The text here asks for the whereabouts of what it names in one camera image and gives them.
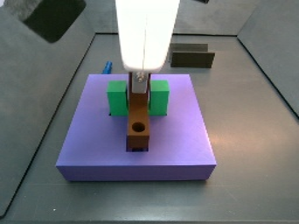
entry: hole in block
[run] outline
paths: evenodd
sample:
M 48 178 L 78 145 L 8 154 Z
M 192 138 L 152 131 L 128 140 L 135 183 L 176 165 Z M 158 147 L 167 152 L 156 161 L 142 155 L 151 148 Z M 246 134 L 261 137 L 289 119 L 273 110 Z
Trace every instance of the hole in block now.
M 132 130 L 135 132 L 143 132 L 146 130 L 146 125 L 142 122 L 135 122 L 132 124 Z

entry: rectangular block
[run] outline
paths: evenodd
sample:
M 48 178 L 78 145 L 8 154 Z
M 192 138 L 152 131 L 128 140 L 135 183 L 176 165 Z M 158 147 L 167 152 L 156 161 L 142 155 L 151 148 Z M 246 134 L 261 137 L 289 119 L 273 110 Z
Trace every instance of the rectangular block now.
M 167 80 L 167 116 L 151 116 L 148 151 L 127 151 L 127 116 L 108 115 L 107 84 L 124 75 L 91 75 L 83 90 L 56 166 L 70 181 L 207 179 L 216 166 L 191 77 Z
M 124 80 L 112 80 L 107 84 L 107 98 L 110 114 L 127 116 L 127 82 Z
M 166 116 L 170 86 L 167 80 L 151 81 L 150 116 Z
M 171 67 L 211 68 L 215 52 L 172 52 Z

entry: blue object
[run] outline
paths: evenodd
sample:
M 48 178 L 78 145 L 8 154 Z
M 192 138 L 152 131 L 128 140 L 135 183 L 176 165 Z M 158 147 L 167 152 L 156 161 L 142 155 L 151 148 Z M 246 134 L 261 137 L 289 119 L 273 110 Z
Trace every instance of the blue object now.
M 108 61 L 107 62 L 107 65 L 106 65 L 106 68 L 104 68 L 104 70 L 103 70 L 103 74 L 111 74 L 111 69 L 112 69 L 112 62 L 111 61 Z

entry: dark gray block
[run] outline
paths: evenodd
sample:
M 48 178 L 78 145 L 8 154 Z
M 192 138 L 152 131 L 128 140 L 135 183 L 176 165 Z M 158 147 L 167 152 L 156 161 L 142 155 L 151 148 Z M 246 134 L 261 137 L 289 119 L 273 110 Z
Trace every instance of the dark gray block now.
M 299 1 L 261 2 L 238 38 L 299 116 Z
M 171 67 L 211 68 L 215 52 L 208 52 L 208 44 L 171 43 Z
M 171 67 L 211 68 L 215 52 L 172 52 Z
M 94 38 L 82 14 L 50 44 L 0 8 L 0 216 Z
M 176 52 L 207 52 L 208 51 L 208 44 L 178 44 L 178 43 L 171 43 L 170 45 L 170 52 L 176 51 Z

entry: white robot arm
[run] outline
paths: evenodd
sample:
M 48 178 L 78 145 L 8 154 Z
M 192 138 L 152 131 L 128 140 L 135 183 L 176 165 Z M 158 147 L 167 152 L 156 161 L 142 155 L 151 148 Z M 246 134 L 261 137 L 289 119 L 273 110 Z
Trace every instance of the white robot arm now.
M 132 92 L 143 94 L 148 74 L 163 67 L 180 0 L 116 0 L 116 19 L 124 68 Z

